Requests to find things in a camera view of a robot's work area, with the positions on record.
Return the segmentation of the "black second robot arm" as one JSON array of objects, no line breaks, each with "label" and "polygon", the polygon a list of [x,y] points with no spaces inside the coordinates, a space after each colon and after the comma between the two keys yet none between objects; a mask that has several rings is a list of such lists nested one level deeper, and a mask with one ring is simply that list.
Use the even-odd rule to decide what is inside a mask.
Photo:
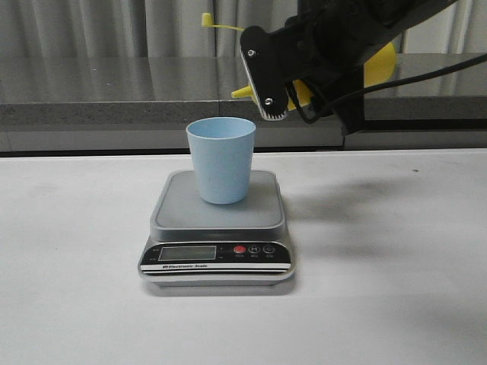
[{"label": "black second robot arm", "polygon": [[450,1],[300,1],[271,32],[244,29],[240,54],[260,115],[283,120],[288,103],[308,124],[332,114],[344,134],[365,127],[364,64]]}]

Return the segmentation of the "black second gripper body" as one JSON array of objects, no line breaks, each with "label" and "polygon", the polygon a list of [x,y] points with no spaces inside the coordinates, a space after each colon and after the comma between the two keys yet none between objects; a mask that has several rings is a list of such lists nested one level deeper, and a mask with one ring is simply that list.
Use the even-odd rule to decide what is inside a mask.
[{"label": "black second gripper body", "polygon": [[307,74],[300,79],[311,92],[313,112],[299,103],[308,124],[338,116],[345,124],[364,122],[364,64],[380,49],[379,7],[299,7],[285,21],[299,37]]}]

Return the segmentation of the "black gripper finger with ridged pad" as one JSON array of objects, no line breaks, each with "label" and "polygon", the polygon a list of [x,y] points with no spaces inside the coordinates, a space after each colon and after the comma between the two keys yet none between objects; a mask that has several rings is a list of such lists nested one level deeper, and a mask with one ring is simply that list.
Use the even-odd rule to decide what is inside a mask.
[{"label": "black gripper finger with ridged pad", "polygon": [[287,116],[285,85],[300,69],[298,33],[294,27],[266,32],[259,26],[246,28],[240,36],[240,53],[260,115],[268,121]]}]

